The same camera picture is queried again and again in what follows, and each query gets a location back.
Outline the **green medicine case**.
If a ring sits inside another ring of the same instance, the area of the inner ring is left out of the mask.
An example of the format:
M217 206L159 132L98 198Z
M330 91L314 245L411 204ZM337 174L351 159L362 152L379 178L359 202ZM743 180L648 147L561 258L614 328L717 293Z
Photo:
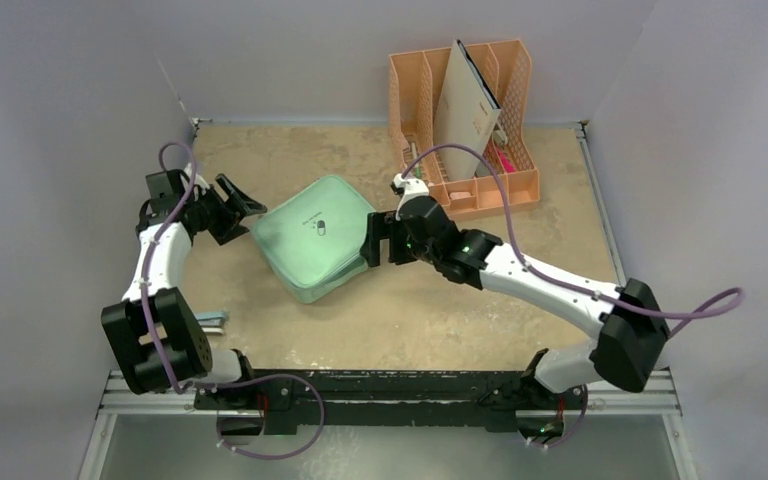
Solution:
M311 304L368 269L360 249L374 211L346 180L327 175L257 220L251 233L288 292Z

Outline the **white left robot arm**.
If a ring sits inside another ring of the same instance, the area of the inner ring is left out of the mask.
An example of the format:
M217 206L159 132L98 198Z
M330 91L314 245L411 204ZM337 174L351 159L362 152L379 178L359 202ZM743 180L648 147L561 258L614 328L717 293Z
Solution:
M213 185L197 180L192 190L188 179L181 169L147 176L150 197L136 226L136 270L122 299L105 307L100 321L133 393L162 392L216 373L220 397L244 409L257 399L258 382L230 355L213 353L180 284L197 234L208 232L224 245L247 233L245 218L267 208L223 174Z

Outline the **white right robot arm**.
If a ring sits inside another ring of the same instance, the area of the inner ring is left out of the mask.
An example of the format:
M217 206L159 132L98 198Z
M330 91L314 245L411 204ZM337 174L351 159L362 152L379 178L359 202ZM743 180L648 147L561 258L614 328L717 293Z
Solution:
M534 356L521 381L533 406L597 381L639 393L657 368L669 329L642 281L595 281L527 257L495 235L458 228L430 196L409 200L400 211L369 214L360 255L371 267L381 263L382 241L393 264L426 262L452 283L524 300L587 335L579 345Z

